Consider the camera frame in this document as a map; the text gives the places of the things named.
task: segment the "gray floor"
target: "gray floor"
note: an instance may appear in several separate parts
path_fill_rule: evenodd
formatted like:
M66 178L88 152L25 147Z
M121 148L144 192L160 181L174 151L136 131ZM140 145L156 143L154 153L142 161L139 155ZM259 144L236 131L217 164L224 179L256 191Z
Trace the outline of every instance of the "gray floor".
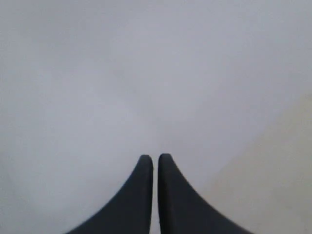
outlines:
M204 192L312 92L307 0L0 5L1 234L79 224L140 154Z

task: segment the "white surface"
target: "white surface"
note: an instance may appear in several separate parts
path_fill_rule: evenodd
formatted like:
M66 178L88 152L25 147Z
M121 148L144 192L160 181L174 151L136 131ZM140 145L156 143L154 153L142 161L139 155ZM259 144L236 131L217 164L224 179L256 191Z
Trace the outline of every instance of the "white surface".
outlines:
M285 112L202 194L257 234L312 233L312 96Z
M202 191L312 87L307 0L0 6L1 234L74 227L140 154Z

